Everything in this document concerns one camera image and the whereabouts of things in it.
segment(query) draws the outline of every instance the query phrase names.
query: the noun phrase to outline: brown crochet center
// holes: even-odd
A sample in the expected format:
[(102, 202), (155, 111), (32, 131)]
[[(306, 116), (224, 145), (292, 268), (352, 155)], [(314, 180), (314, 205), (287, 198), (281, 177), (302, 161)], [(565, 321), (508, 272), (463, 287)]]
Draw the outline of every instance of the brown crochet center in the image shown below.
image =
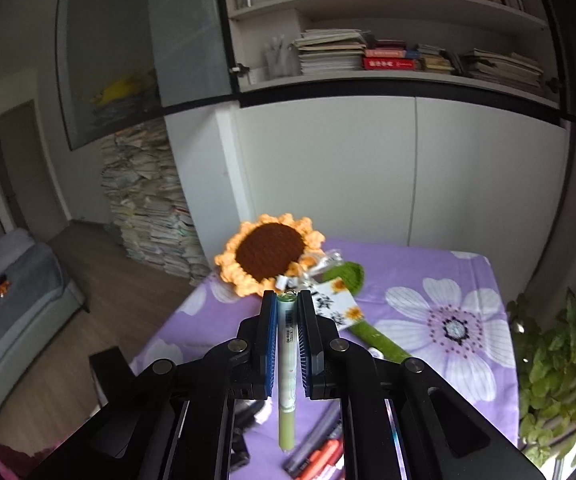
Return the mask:
[(257, 282), (274, 278), (298, 261), (305, 244), (301, 235), (283, 224), (263, 224), (239, 244), (235, 259)]

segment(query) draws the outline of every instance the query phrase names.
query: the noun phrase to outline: purple tablecloth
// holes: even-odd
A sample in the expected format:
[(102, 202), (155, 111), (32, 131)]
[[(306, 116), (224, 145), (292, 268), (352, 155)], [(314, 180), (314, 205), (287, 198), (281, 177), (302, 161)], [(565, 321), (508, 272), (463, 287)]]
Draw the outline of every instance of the purple tablecloth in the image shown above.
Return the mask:
[[(487, 258), (472, 253), (330, 240), (346, 260), (365, 268), (357, 304), (366, 320), (430, 364), (511, 442), (518, 431), (517, 376), (510, 332)], [(158, 358), (177, 364), (237, 335), (260, 298), (237, 297), (215, 274), (197, 287), (131, 364), (139, 373)], [(359, 342), (350, 333), (343, 337)], [(297, 388), (296, 439), (316, 423), (326, 402)], [(281, 479), (277, 410), (245, 434), (250, 464), (234, 479)]]

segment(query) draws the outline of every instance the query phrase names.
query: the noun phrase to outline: card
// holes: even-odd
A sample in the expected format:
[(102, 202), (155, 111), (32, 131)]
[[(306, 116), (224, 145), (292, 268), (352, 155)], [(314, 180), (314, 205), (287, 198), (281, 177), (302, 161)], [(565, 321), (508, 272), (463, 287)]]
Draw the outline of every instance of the card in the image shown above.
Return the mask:
[(363, 313), (341, 278), (310, 287), (315, 313), (332, 319), (341, 332), (363, 319)]

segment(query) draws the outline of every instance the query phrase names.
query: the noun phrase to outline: wooden floor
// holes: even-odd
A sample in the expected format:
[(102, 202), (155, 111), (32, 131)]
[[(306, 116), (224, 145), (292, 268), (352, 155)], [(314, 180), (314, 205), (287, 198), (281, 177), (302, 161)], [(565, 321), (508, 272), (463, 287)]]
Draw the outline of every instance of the wooden floor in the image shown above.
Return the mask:
[(52, 446), (97, 403), (88, 356), (118, 345), (130, 361), (193, 290), (188, 280), (139, 264), (94, 224), (74, 222), (50, 242), (88, 298), (24, 374), (0, 410), (0, 443)]

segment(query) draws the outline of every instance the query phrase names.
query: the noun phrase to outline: green plant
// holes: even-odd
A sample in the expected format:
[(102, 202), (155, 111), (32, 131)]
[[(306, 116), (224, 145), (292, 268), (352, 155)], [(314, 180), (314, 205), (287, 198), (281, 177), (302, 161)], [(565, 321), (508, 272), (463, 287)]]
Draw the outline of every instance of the green plant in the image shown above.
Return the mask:
[(522, 294), (507, 306), (519, 377), (519, 437), (523, 453), (541, 466), (576, 443), (576, 294), (567, 290), (565, 306), (546, 331), (527, 310)]

